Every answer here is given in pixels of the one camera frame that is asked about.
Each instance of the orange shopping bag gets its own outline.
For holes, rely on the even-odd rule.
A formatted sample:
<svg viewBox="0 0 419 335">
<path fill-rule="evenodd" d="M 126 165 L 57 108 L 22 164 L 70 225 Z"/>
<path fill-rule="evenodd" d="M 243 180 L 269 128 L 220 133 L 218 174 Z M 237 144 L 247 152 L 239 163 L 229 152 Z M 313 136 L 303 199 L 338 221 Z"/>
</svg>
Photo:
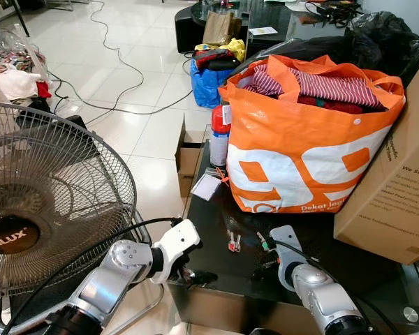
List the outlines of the orange shopping bag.
<svg viewBox="0 0 419 335">
<path fill-rule="evenodd" d="M 243 89 L 261 64 L 281 85 L 279 99 Z M 299 104 L 300 85 L 289 68 L 362 78 L 386 111 L 348 114 Z M 254 213 L 337 212 L 404 106 L 400 78 L 337 65 L 328 56 L 311 62 L 270 56 L 230 78 L 219 92 L 233 111 L 227 157 L 231 190 L 240 208 Z"/>
</svg>

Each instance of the fan grille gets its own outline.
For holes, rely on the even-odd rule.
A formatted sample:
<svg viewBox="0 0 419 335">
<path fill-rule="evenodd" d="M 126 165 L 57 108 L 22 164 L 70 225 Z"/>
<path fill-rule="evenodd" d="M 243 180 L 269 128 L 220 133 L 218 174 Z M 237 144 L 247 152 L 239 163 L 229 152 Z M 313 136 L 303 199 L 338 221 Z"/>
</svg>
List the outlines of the fan grille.
<svg viewBox="0 0 419 335">
<path fill-rule="evenodd" d="M 135 204 L 128 168 L 99 137 L 55 115 L 0 104 L 0 295 L 32 290 L 126 227 Z M 7 219 L 14 217 L 37 229 Z M 35 244 L 10 252 L 25 246 L 30 231 Z M 94 264 L 111 243 L 81 257 L 52 284 Z"/>
</svg>

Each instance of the red striped fabric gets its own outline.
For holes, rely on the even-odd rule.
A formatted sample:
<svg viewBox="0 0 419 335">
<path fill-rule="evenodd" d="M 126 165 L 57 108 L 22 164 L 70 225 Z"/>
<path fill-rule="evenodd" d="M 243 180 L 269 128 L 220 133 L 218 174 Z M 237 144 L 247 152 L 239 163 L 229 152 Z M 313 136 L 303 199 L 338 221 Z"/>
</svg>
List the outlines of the red striped fabric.
<svg viewBox="0 0 419 335">
<path fill-rule="evenodd" d="M 267 74 L 267 64 L 254 68 L 253 84 L 245 87 L 247 91 L 253 91 L 265 96 L 279 95 L 283 93 L 281 85 Z M 362 78 L 324 77 L 311 75 L 290 68 L 296 76 L 301 87 L 300 95 L 332 101 L 343 101 L 367 107 L 381 107 L 380 102 L 366 87 Z"/>
</svg>

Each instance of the fan brand logo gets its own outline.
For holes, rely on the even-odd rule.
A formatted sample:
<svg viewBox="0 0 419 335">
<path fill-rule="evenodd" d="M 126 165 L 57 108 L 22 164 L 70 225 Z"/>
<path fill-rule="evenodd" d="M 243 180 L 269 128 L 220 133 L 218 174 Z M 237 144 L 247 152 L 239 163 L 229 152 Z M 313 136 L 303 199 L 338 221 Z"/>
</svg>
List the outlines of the fan brand logo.
<svg viewBox="0 0 419 335">
<path fill-rule="evenodd" d="M 0 246 L 2 246 L 4 244 L 8 244 L 9 242 L 16 241 L 16 240 L 21 239 L 22 237 L 26 236 L 27 234 L 25 234 L 23 232 L 24 230 L 26 230 L 26 227 L 23 228 L 22 230 L 20 230 L 19 232 L 16 232 L 16 233 L 12 234 L 11 236 L 7 236 L 4 239 L 0 239 Z"/>
</svg>

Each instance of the black stool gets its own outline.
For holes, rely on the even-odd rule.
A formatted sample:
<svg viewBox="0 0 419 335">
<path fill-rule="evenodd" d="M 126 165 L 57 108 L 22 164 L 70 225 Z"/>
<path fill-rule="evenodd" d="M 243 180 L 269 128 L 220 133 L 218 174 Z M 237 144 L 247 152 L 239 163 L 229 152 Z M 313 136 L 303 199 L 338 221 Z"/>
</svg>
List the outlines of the black stool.
<svg viewBox="0 0 419 335">
<path fill-rule="evenodd" d="M 175 38 L 178 52 L 192 51 L 197 44 L 202 44 L 204 31 L 204 27 L 193 21 L 191 7 L 175 14 Z"/>
</svg>

